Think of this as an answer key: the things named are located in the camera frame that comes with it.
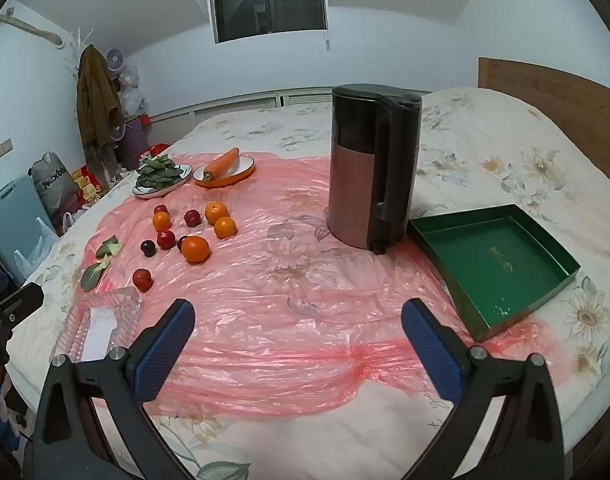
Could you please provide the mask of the dark plum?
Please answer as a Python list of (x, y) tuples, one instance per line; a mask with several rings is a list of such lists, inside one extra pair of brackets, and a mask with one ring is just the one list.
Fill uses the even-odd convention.
[(183, 241), (184, 241), (186, 238), (187, 238), (186, 236), (182, 236), (182, 237), (178, 238), (176, 246), (177, 246), (177, 248), (178, 248), (179, 252), (182, 252), (182, 251), (183, 251)]
[(156, 245), (153, 240), (144, 240), (140, 245), (140, 249), (143, 252), (143, 255), (148, 258), (151, 258), (156, 254)]

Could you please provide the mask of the large front orange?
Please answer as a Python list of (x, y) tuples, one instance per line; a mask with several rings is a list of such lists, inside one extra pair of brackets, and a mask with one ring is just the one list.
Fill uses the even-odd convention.
[(187, 263), (203, 263), (211, 255), (211, 248), (207, 240), (201, 236), (187, 236), (183, 241), (183, 258)]

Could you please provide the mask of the small orange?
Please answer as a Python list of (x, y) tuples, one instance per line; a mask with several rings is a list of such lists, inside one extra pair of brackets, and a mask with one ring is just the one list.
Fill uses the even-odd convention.
[(156, 211), (152, 217), (152, 224), (157, 232), (167, 231), (171, 228), (171, 216), (166, 211)]

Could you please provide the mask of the clear plastic container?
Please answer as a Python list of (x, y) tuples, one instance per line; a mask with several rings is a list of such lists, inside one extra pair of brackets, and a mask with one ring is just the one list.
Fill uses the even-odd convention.
[(134, 287), (86, 295), (67, 312), (50, 359), (72, 362), (102, 360), (116, 347), (128, 348), (137, 337), (142, 298)]

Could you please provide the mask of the white plastic bag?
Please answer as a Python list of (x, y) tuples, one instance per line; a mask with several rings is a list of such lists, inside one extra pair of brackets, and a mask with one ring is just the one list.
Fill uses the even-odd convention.
[(27, 255), (19, 249), (13, 252), (13, 260), (16, 265), (16, 275), (20, 281), (25, 281), (30, 274), (40, 266), (40, 263), (50, 255), (51, 249), (58, 241), (58, 235), (49, 228), (40, 217), (35, 220), (38, 236), (30, 244)]

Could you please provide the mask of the light blue plastic bin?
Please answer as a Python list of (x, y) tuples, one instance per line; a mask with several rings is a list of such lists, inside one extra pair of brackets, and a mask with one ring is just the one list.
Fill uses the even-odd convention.
[(28, 254), (30, 244), (38, 236), (35, 225), (37, 217), (51, 228), (49, 216), (31, 177), (25, 174), (0, 188), (0, 262), (19, 285), (24, 281), (20, 281), (16, 275), (13, 252), (19, 249), (23, 254)]

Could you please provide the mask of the bok choy piece lower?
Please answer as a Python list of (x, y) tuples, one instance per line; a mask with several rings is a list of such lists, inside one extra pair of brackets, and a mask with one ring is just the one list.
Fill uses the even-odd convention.
[(110, 265), (110, 258), (105, 256), (103, 259), (87, 266), (80, 278), (80, 288), (83, 292), (91, 292), (99, 284), (103, 273)]

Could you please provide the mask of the bok choy piece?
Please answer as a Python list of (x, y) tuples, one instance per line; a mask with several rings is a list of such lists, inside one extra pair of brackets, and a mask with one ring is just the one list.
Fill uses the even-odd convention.
[(110, 258), (105, 256), (103, 259), (87, 266), (80, 278), (80, 288), (83, 292), (91, 292), (99, 284), (103, 273), (110, 265)]
[(104, 259), (116, 257), (121, 249), (122, 244), (120, 244), (118, 238), (113, 235), (101, 243), (100, 247), (96, 250), (96, 258)]

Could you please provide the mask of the green box lid tray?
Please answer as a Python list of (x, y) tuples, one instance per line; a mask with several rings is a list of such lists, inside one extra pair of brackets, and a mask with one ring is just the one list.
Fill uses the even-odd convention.
[(408, 221), (407, 236), (432, 262), (468, 333), (503, 333), (565, 289), (580, 264), (514, 204)]

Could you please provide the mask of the bok choy piece upper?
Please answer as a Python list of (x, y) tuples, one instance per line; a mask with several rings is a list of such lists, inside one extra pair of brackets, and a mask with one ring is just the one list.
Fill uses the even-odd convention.
[(122, 244), (120, 244), (118, 238), (113, 235), (101, 243), (100, 247), (96, 250), (96, 258), (104, 259), (116, 257), (121, 249)]

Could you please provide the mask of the grey shopping bag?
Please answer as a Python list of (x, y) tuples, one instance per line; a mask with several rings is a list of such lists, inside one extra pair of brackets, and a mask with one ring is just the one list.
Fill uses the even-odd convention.
[(29, 175), (49, 217), (64, 214), (77, 200), (79, 186), (57, 154), (44, 153), (32, 164)]

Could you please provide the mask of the pink plastic sheet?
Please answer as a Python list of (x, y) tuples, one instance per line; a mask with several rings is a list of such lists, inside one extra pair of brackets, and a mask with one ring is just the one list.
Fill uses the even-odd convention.
[(192, 230), (211, 255), (187, 263), (175, 248), (151, 257), (153, 200), (128, 198), (104, 214), (84, 248), (84, 264), (115, 235), (122, 249), (98, 292), (127, 287), (149, 270), (139, 328), (178, 298), (195, 310), (192, 336), (148, 409), (157, 415), (319, 414), (351, 401), (365, 382), (424, 392), (431, 385), (401, 329), (401, 306), (420, 298), (456, 333), (465, 333), (453, 301), (424, 254), (404, 240), (385, 254), (349, 247), (325, 219), (329, 162), (257, 154), (247, 180), (204, 190), (181, 185), (164, 198), (177, 236), (190, 209), (224, 203), (238, 232), (220, 240), (208, 224)]

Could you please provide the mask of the red yellow snack boxes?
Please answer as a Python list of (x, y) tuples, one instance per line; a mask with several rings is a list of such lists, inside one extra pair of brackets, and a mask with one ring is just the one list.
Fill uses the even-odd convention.
[(72, 178), (79, 188), (77, 195), (84, 204), (93, 205), (98, 203), (105, 194), (105, 188), (87, 166), (75, 170)]

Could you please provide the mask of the white plate with greens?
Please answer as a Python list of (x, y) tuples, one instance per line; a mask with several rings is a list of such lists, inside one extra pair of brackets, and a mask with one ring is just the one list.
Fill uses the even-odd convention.
[(170, 177), (166, 180), (160, 180), (155, 182), (153, 186), (135, 185), (132, 188), (132, 194), (138, 198), (155, 198), (163, 197), (166, 194), (174, 191), (175, 188), (179, 188), (180, 185), (187, 182), (192, 174), (192, 167), (190, 165), (181, 164), (176, 167), (179, 171), (177, 177)]

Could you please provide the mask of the pile of green leaves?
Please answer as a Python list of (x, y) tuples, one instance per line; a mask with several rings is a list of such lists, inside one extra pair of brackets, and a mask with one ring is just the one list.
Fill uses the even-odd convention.
[(140, 168), (137, 169), (136, 185), (153, 186), (155, 182), (177, 177), (178, 165), (167, 155), (145, 159)]

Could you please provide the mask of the orange carrot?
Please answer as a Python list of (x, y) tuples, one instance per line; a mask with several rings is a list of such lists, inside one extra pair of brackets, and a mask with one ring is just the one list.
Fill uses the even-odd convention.
[(211, 182), (221, 179), (232, 166), (238, 162), (240, 156), (239, 148), (232, 148), (218, 158), (209, 162), (203, 169), (203, 182)]

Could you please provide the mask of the floral bed quilt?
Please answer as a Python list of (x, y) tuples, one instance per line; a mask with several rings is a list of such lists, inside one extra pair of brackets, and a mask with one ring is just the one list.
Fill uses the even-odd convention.
[[(244, 181), (164, 198), (177, 235), (183, 215), (225, 204), (238, 232), (198, 234), (209, 260), (177, 249), (153, 257), (154, 203), (122, 181), (56, 243), (32, 278), (43, 306), (20, 324), (8, 370), (30, 406), (39, 402), (54, 345), (84, 294), (84, 269), (108, 238), (119, 242), (98, 292), (151, 272), (137, 325), (154, 324), (176, 298), (197, 325), (159, 398), (154, 425), (201, 479), (395, 479), (441, 428), (450, 406), (431, 387), (399, 311), (421, 298), (465, 331), (448, 290), (410, 243), (377, 256), (328, 230), (332, 110), (327, 104), (228, 113), (171, 148), (201, 166), (229, 148), (255, 158)], [(564, 444), (575, 446), (610, 406), (610, 180), (544, 105), (488, 89), (423, 100), (412, 217), (514, 204), (578, 262), (578, 274), (533, 315), (489, 340), (499, 358), (538, 352), (554, 378)]]

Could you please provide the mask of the orange oval dish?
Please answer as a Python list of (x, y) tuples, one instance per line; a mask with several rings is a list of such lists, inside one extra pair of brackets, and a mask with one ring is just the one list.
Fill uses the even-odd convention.
[(219, 179), (204, 181), (203, 174), (206, 164), (195, 169), (192, 174), (194, 183), (201, 188), (224, 188), (225, 186), (234, 185), (248, 177), (256, 169), (255, 160), (251, 156), (240, 155), (238, 161), (233, 164), (227, 172)]

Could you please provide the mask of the olive green hanging coat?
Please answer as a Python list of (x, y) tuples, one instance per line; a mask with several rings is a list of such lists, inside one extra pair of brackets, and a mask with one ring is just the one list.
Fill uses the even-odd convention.
[(124, 125), (122, 103), (103, 55), (93, 46), (81, 53), (76, 112), (82, 147), (102, 148), (112, 133)]

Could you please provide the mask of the purple storage bin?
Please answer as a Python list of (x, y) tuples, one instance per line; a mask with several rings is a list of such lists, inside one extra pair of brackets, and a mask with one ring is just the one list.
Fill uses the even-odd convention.
[(127, 170), (134, 170), (139, 165), (139, 158), (148, 149), (148, 128), (141, 118), (125, 122), (114, 136), (114, 152), (118, 162)]

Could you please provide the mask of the black copper electric kettle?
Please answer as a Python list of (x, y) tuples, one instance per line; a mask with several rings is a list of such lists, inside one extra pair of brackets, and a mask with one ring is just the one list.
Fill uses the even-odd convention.
[(331, 234), (376, 255), (404, 235), (420, 148), (422, 98), (383, 84), (332, 89)]

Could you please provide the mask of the white coat rack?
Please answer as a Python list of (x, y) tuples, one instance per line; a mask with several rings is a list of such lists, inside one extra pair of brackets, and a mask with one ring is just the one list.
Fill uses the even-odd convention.
[(89, 32), (84, 35), (81, 33), (80, 28), (70, 32), (70, 41), (65, 47), (67, 50), (65, 65), (74, 79), (78, 78), (81, 55), (84, 53), (84, 50), (90, 46), (90, 38), (93, 33), (94, 28), (90, 28)]

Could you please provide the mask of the wooden headboard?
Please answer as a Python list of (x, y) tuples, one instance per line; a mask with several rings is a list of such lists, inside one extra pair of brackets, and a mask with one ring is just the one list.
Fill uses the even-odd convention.
[(480, 58), (478, 86), (543, 112), (610, 180), (610, 89), (563, 70)]

